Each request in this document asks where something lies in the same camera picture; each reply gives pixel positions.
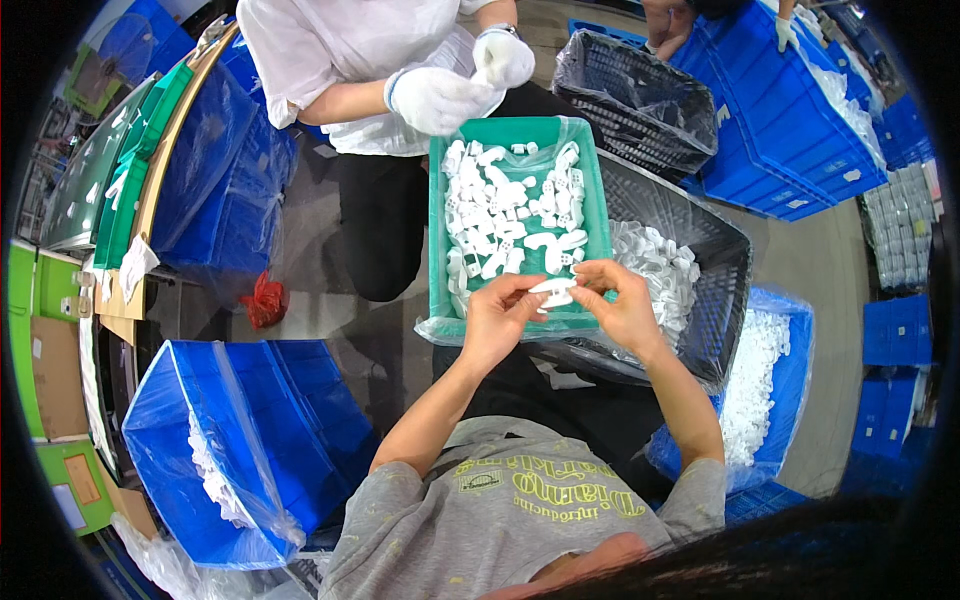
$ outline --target red plastic bag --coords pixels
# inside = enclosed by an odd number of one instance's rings
[[[254,329],[262,329],[277,324],[287,314],[290,295],[279,281],[268,280],[264,271],[256,279],[253,296],[244,296],[240,301],[247,307],[247,318]]]

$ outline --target gray t-shirt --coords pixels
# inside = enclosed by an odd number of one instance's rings
[[[614,534],[662,551],[724,525],[712,459],[690,465],[654,514],[585,443],[528,420],[464,420],[444,448],[424,481],[405,463],[364,480],[320,598],[475,598]]]

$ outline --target wristwatch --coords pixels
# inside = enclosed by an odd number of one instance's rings
[[[487,29],[483,30],[483,33],[481,33],[480,36],[482,36],[483,34],[485,34],[486,32],[488,32],[488,31],[491,30],[491,29],[499,29],[499,30],[501,30],[501,31],[505,31],[505,32],[507,32],[508,34],[512,35],[513,37],[515,37],[515,38],[517,38],[517,39],[519,39],[519,40],[521,40],[521,41],[523,40],[523,38],[520,37],[520,32],[518,32],[518,31],[516,30],[516,26],[515,26],[515,25],[511,25],[510,23],[507,23],[506,21],[504,21],[503,23],[496,23],[496,24],[494,24],[494,25],[491,25],[491,26],[488,27]]]

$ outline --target hand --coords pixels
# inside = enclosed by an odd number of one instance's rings
[[[570,296],[596,316],[611,339],[644,365],[669,349],[654,318],[646,279],[609,258],[582,262],[576,270],[577,287],[570,288]],[[603,298],[608,290],[616,290],[616,301]]]
[[[506,274],[470,294],[467,338],[457,360],[486,376],[514,349],[528,321],[545,323],[546,315],[537,309],[549,293],[527,293],[544,281],[545,275]]]
[[[430,135],[450,135],[468,119],[483,116],[494,94],[490,87],[440,67],[395,73],[383,87],[387,109]]]
[[[782,53],[786,50],[786,42],[788,41],[793,44],[794,48],[800,45],[797,32],[793,31],[793,28],[790,27],[790,21],[787,19],[777,17],[775,29],[777,30],[777,50],[779,52]]]
[[[488,29],[473,46],[477,76],[495,89],[526,84],[534,74],[534,51],[530,46],[502,29]]]

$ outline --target black pants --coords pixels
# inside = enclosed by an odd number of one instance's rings
[[[433,348],[433,379],[443,375],[460,348]],[[594,388],[554,390],[530,360],[523,345],[483,380],[462,419],[502,415],[545,425],[562,436],[582,440],[640,497],[662,503],[673,482],[638,452],[658,427],[663,414],[653,390],[597,381]]]
[[[586,116],[542,87],[507,91],[491,117]],[[593,127],[597,147],[602,143]],[[340,155],[340,225],[347,272],[361,297],[393,300],[417,276],[430,178],[422,156]]]

